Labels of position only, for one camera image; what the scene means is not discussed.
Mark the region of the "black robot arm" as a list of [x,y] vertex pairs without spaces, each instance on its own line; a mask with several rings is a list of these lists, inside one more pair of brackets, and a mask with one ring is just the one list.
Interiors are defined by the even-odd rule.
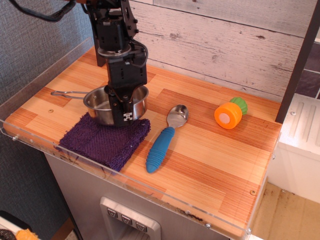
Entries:
[[108,96],[113,124],[129,126],[134,121],[134,92],[147,84],[147,47],[134,39],[137,19],[127,0],[81,0],[88,14],[98,61],[105,61]]

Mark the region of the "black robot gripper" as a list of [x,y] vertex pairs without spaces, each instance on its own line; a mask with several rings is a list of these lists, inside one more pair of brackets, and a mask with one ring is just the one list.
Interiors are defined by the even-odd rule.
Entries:
[[104,51],[108,84],[104,91],[108,95],[113,125],[125,127],[133,124],[134,91],[147,84],[147,51]]

